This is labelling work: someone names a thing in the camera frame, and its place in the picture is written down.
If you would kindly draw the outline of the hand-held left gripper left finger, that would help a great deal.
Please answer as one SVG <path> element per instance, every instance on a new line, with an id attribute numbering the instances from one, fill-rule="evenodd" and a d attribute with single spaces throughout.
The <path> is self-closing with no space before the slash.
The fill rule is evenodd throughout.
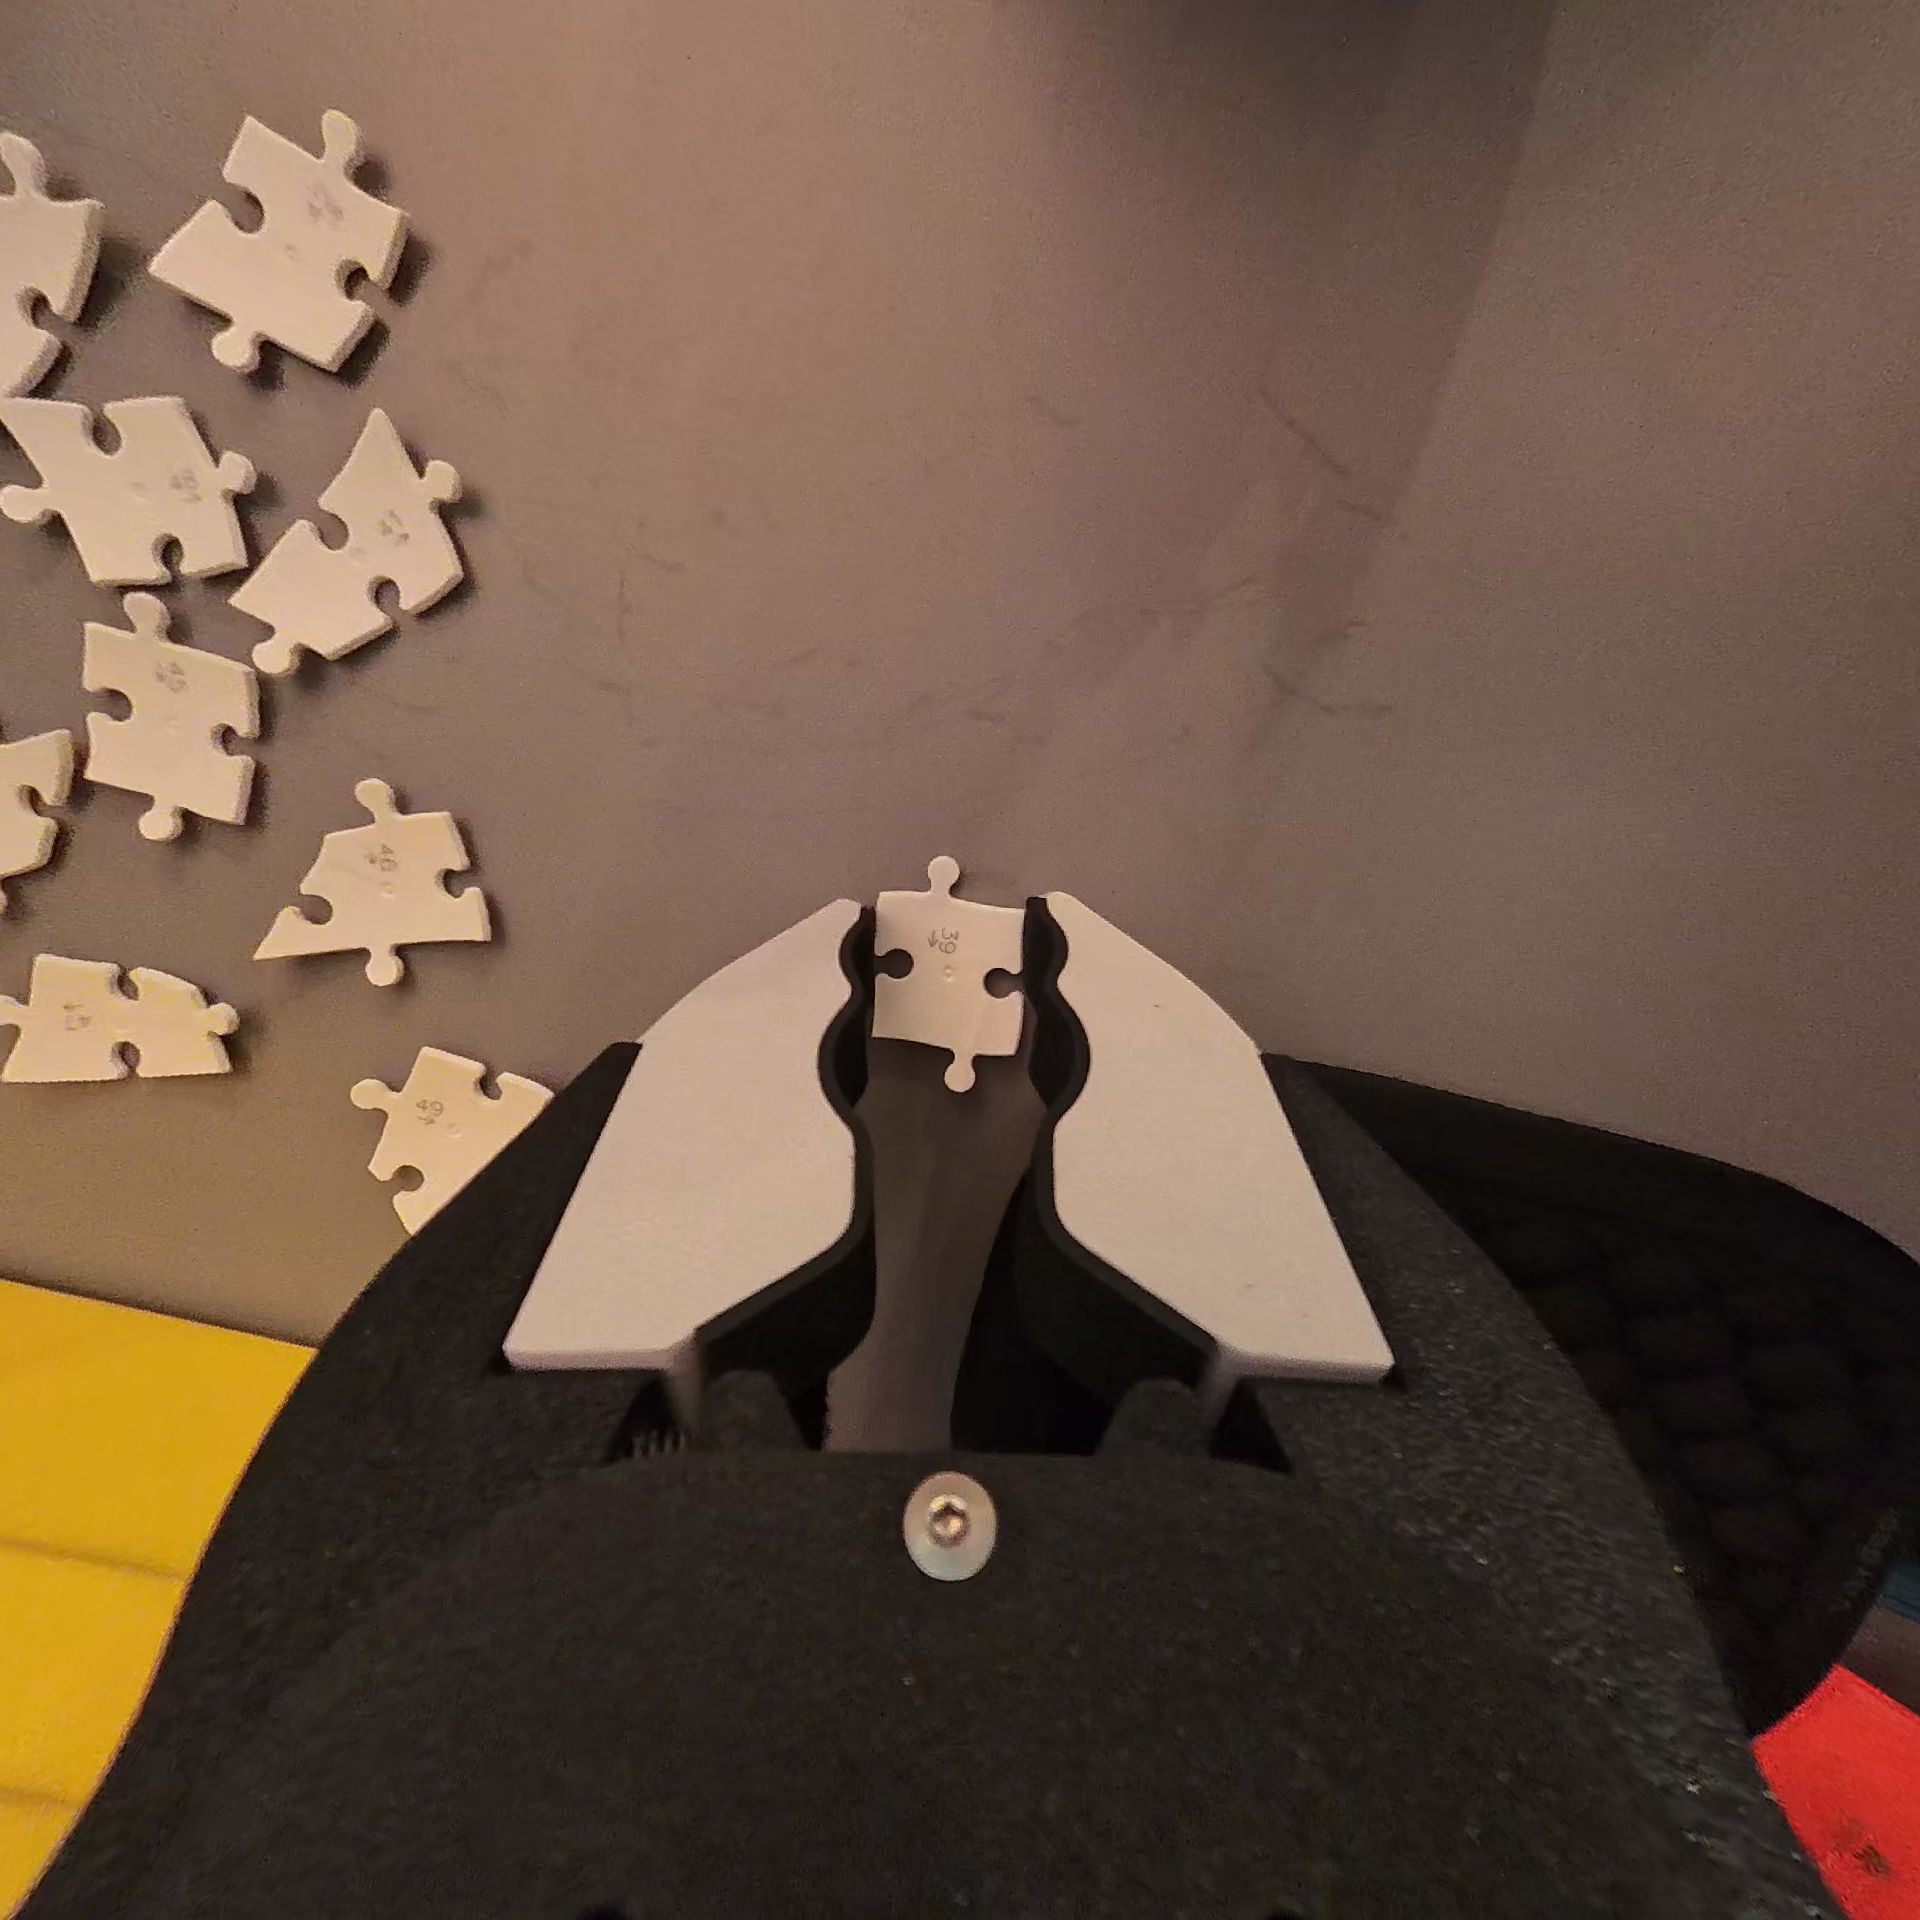
<path id="1" fill-rule="evenodd" d="M 631 1070 L 502 1339 L 522 1375 L 635 1373 L 694 1427 L 763 1375 L 805 1445 L 874 1325 L 874 912 L 835 899 L 710 973 Z"/>

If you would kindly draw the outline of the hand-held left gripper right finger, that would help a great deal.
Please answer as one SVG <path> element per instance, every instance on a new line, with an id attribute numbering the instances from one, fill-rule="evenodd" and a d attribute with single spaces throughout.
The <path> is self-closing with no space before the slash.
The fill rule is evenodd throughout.
<path id="1" fill-rule="evenodd" d="M 1378 1387 L 1396 1358 L 1259 1044 L 1066 892 L 1025 909 L 1025 1334 L 1116 1413 L 1142 1383 L 1218 1423 L 1245 1387 Z"/>

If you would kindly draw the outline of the small white puzzle piece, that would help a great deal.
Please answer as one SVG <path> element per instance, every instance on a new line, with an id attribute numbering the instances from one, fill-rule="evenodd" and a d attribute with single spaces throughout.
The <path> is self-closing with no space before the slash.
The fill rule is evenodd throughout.
<path id="1" fill-rule="evenodd" d="M 977 1063 L 1018 1054 L 1025 1030 L 1022 908 L 956 894 L 956 856 L 927 863 L 922 892 L 882 892 L 876 900 L 876 960 L 902 953 L 907 971 L 874 980 L 874 1036 L 947 1054 L 943 1085 L 965 1094 Z"/>

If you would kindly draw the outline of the pile of white puzzle pieces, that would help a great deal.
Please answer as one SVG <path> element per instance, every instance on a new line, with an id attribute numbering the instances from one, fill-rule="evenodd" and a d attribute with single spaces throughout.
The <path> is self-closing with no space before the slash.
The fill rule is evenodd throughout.
<path id="1" fill-rule="evenodd" d="M 363 158 L 356 123 L 326 109 L 321 150 L 297 147 L 250 116 L 223 159 L 223 180 L 255 211 L 239 225 L 219 201 L 201 203 L 154 254 L 151 275 L 223 325 L 207 349 L 236 373 L 254 373 L 274 348 L 311 367 L 340 373 L 372 325 L 350 281 L 394 283 L 406 214 L 354 180 Z M 463 581 L 443 509 L 463 496 L 460 472 L 417 461 L 387 411 L 372 407 L 321 509 L 343 540 L 329 544 L 297 519 L 250 561 L 236 503 L 255 485 L 250 457 L 214 451 L 179 396 L 111 399 L 91 411 L 75 399 L 36 398 L 59 341 L 39 308 L 78 319 L 98 268 L 106 229 L 93 199 L 51 191 L 43 155 L 4 132 L 4 441 L 35 469 L 35 485 L 4 485 L 13 524 L 59 520 L 93 585 L 124 593 L 124 623 L 91 620 L 83 630 L 79 683 L 124 711 L 89 711 L 83 743 L 70 728 L 4 739 L 4 912 L 6 887 L 36 872 L 57 849 L 43 811 L 66 803 L 73 779 L 141 800 L 135 830 L 179 838 L 187 821 L 244 824 L 255 760 L 261 680 L 301 662 L 339 662 L 387 636 L 397 609 L 431 609 Z M 231 608 L 259 623 L 250 660 L 171 637 L 155 591 L 174 581 L 218 581 L 244 571 Z M 405 953 L 425 944 L 485 944 L 490 899 L 468 872 L 463 831 L 443 809 L 406 809 L 387 779 L 354 784 L 366 821 L 322 836 L 300 880 L 300 899 L 324 904 L 314 918 L 284 908 L 254 949 L 259 961 L 358 953 L 366 980 L 397 988 Z M 4 1083 L 85 1085 L 143 1076 L 229 1072 L 236 1011 L 179 975 L 42 953 L 26 998 L 4 996 L 13 1044 Z M 391 1087 L 366 1078 L 351 1103 L 385 1120 L 369 1172 L 417 1185 L 394 1193 L 406 1232 L 421 1232 L 543 1109 L 549 1093 L 443 1047 L 421 1047 Z"/>

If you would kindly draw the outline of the black wrist rest pad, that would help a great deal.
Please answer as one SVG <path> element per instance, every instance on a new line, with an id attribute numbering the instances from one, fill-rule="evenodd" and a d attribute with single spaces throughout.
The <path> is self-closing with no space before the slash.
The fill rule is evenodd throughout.
<path id="1" fill-rule="evenodd" d="M 1915 1261 L 1723 1161 L 1268 1055 L 1522 1296 L 1657 1504 L 1761 1735 L 1839 1662 L 1915 1525 Z"/>

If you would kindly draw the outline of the yellow plastic bin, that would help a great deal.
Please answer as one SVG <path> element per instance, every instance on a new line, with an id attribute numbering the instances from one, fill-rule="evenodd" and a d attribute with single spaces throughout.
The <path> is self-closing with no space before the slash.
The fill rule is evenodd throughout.
<path id="1" fill-rule="evenodd" d="M 2 1912 L 129 1735 L 236 1483 L 314 1351 L 2 1285 Z"/>

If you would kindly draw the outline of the orange object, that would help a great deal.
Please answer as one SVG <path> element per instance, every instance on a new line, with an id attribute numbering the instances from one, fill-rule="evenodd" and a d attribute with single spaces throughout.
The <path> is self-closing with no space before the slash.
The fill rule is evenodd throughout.
<path id="1" fill-rule="evenodd" d="M 1751 1748 L 1839 1911 L 1917 1917 L 1917 1717 L 1839 1664 Z"/>

